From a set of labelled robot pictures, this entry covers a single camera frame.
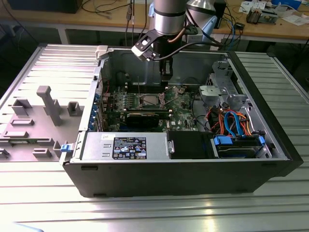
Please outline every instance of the motherboard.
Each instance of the motherboard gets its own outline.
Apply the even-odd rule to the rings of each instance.
[[[95,131],[197,130],[191,111],[194,92],[184,86],[154,89],[124,86],[102,95]]]

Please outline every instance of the slotted aluminum surface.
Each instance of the slotted aluminum surface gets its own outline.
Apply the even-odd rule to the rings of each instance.
[[[67,106],[73,101],[84,106],[94,69],[98,66],[96,48],[56,44],[39,47],[21,72],[20,80],[1,104],[0,134],[14,114],[11,105],[17,98],[26,98],[31,105],[44,105],[36,94],[39,86],[50,86],[50,94],[53,99],[58,99],[60,106]]]
[[[281,89],[293,90],[288,83]],[[278,101],[273,105],[277,106],[273,110],[284,111],[285,116],[289,115],[286,108],[293,106],[284,104],[281,109]],[[297,117],[306,118],[304,112],[301,115]],[[308,231],[309,152],[307,146],[297,147],[305,163],[250,194],[88,199],[79,194],[57,162],[0,163],[0,220],[46,232]]]
[[[276,58],[237,56],[301,156],[309,154],[309,96]]]

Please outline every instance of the wooden table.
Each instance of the wooden table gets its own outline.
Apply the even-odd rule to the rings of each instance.
[[[96,5],[111,3],[112,0],[96,0]],[[241,0],[227,0],[229,9],[237,22],[245,24],[245,29],[241,37],[242,40],[270,41],[284,43],[305,43],[309,38],[309,24],[295,26],[282,19],[278,19],[273,24],[247,24],[246,14],[238,12]],[[117,6],[127,4],[126,0],[118,0],[111,6],[102,7],[102,10],[111,9]],[[24,26],[56,28],[63,44],[68,44],[69,40],[66,35],[66,29],[83,29],[98,31],[125,31],[126,28],[126,11],[127,7],[122,7],[111,11],[112,19],[107,19],[95,13],[89,13],[80,9],[76,14],[64,14],[53,12],[33,12],[33,11],[13,11],[7,6],[11,13]],[[91,2],[85,5],[85,8],[93,11],[94,7]],[[309,7],[300,6],[299,10],[309,11]],[[135,31],[138,33],[143,28],[145,22],[145,11],[143,4],[136,4],[135,7]],[[17,23],[0,5],[0,23],[5,25],[17,25]],[[223,22],[219,29],[213,31],[217,39],[227,37],[230,29],[227,23]]]
[[[96,5],[108,4],[113,0],[96,0]],[[101,10],[112,9],[127,4],[126,0],[117,0],[111,6],[101,7]],[[12,15],[23,25],[30,27],[56,28],[58,30],[61,42],[69,44],[66,29],[80,30],[98,30],[98,31],[125,31],[127,6],[111,11],[111,19],[107,19],[96,13],[84,11],[82,8],[76,14],[65,14],[57,12],[38,12],[38,11],[16,11],[12,10],[10,5],[6,4]],[[94,11],[92,2],[85,4],[86,9]],[[6,12],[0,1],[0,24],[18,25],[12,17]],[[134,31],[141,32],[145,24],[145,6],[144,4],[135,4]]]
[[[283,43],[305,43],[309,38],[309,24],[303,24],[301,26],[296,26],[292,23],[284,21],[279,18],[276,24],[250,24],[246,22],[247,14],[238,12],[239,5],[242,0],[227,0],[228,8],[231,14],[236,19],[237,22],[245,24],[243,35],[241,39],[243,40],[256,40],[256,41],[270,41],[270,42],[283,42]],[[309,7],[303,4],[298,8],[300,11],[308,11]],[[226,22],[222,22],[219,29],[215,29],[213,33],[226,36],[231,30],[229,29]]]

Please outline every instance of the circuit board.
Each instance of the circuit board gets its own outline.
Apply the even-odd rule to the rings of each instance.
[[[109,97],[105,108],[108,131],[196,131],[190,108],[190,92],[180,86],[173,86],[163,93],[129,93],[118,87]],[[126,117],[135,111],[145,110],[160,116],[153,128],[132,128],[126,124]]]

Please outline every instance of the warning label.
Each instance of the warning label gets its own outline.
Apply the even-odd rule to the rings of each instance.
[[[115,160],[146,159],[146,138],[114,138],[112,157]]]

